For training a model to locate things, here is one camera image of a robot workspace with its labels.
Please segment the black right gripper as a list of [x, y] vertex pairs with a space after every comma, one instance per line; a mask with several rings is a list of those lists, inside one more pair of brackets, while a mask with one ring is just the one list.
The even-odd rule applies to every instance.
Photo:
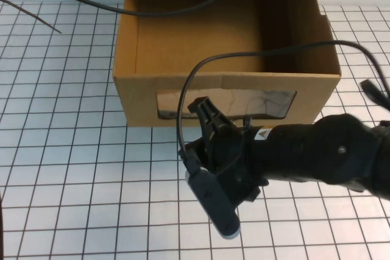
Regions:
[[199, 165], [196, 192], [200, 201], [211, 206], [238, 206], [252, 202], [267, 179], [255, 171], [260, 144], [269, 136], [269, 128], [237, 127], [210, 100], [198, 97], [188, 106], [196, 114], [202, 137], [178, 151], [186, 167]]

